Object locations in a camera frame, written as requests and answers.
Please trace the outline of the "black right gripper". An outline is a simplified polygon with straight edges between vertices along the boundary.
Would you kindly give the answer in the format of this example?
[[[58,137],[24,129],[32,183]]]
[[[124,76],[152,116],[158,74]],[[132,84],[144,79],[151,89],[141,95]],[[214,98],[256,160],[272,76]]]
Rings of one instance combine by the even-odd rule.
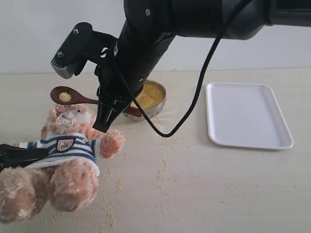
[[[107,33],[95,34],[107,50],[94,71],[100,85],[97,91],[97,117],[93,128],[106,133],[132,102],[120,75],[132,94],[137,96],[175,36],[163,34],[156,41],[148,41],[127,32],[122,32],[119,38]]]

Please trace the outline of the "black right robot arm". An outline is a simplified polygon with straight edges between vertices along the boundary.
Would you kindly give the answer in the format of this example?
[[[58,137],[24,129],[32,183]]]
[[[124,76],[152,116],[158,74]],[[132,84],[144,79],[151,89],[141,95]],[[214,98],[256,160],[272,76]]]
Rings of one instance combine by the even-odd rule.
[[[308,0],[126,0],[123,5],[126,20],[98,75],[99,104],[93,127],[101,132],[107,132],[142,91],[176,36],[214,39],[185,113],[189,117],[221,39],[247,40],[263,26],[311,24]]]

